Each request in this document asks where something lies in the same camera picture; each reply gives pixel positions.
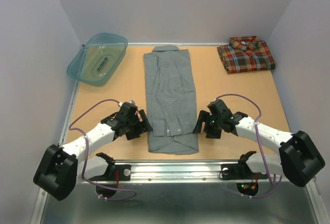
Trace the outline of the grey long sleeve shirt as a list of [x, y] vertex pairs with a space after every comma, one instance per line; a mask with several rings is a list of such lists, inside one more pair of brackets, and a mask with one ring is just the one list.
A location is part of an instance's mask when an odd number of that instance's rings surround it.
[[156, 46], [143, 56], [148, 134], [151, 153], [199, 152], [193, 133], [197, 122], [196, 90], [190, 54], [174, 45]]

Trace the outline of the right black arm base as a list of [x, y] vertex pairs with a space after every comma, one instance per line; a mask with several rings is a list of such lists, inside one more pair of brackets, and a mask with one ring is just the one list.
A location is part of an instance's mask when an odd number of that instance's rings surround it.
[[262, 173], [253, 173], [247, 166], [247, 160], [256, 151], [249, 151], [240, 156], [239, 160], [235, 163], [225, 163], [221, 165], [219, 178], [222, 180], [252, 180], [257, 175], [259, 179], [267, 179], [267, 176]]

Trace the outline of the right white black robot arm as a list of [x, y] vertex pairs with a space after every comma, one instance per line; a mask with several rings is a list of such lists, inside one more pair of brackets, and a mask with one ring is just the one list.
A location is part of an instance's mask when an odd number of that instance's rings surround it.
[[262, 123], [242, 112], [232, 113], [217, 99], [200, 111], [193, 133], [205, 132], [206, 138], [219, 139], [222, 132], [247, 138], [273, 154], [249, 151], [235, 164], [227, 164], [221, 172], [223, 180], [250, 179], [263, 173], [286, 177], [298, 187], [304, 187], [325, 167], [325, 160], [310, 136], [303, 132], [284, 132]]

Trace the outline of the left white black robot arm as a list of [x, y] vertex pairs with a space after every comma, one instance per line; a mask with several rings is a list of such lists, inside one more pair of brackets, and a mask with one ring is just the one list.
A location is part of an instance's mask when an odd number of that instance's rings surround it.
[[153, 131], [144, 110], [134, 102], [119, 102], [119, 110], [102, 119], [93, 129], [85, 132], [71, 124], [70, 131], [78, 131], [81, 136], [64, 145], [49, 146], [33, 177], [33, 183], [61, 201], [73, 191], [75, 186], [87, 182], [95, 186], [98, 197], [106, 201], [114, 200], [120, 179], [129, 176], [124, 169], [117, 169], [115, 160], [100, 152], [90, 154], [119, 137], [127, 140], [139, 138]]

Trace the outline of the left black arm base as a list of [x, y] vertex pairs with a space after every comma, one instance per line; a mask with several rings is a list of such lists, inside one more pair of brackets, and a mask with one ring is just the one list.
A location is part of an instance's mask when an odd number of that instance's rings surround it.
[[97, 181], [129, 181], [131, 174], [131, 165], [116, 163], [116, 160], [107, 154], [100, 152], [96, 154], [97, 157], [102, 158], [107, 164], [107, 168], [102, 175], [96, 176], [94, 179]]

